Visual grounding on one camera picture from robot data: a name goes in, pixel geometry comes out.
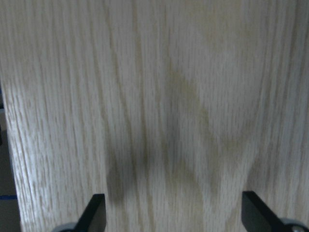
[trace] gray surface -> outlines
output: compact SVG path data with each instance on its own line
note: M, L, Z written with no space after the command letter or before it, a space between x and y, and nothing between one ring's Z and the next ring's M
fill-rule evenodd
M0 200L0 231L21 231L17 200Z
M6 131L1 131L0 145L0 196L16 195ZM20 232L17 200L0 200L0 232Z
M6 130L1 131L1 137L3 144L0 145L0 195L16 195Z

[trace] blue line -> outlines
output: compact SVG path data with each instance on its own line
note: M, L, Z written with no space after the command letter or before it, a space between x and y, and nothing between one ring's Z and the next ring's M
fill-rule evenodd
M17 200L16 195L2 195L0 196L0 200Z

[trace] wooden board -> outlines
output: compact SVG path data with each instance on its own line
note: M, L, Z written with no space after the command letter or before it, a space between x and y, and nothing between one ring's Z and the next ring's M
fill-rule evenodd
M309 224L309 1L15 1L0 76L25 232L107 194L108 232Z

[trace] light oak wood surface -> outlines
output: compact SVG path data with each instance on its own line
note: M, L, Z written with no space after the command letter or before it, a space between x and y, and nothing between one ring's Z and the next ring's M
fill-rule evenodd
M24 232L107 194L108 232L244 232L241 192L309 224L308 0L2 0Z

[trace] wood grain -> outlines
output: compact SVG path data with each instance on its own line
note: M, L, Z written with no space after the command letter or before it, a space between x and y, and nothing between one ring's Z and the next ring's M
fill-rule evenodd
M25 232L107 194L107 231L244 232L241 191L309 224L309 1L2 0Z

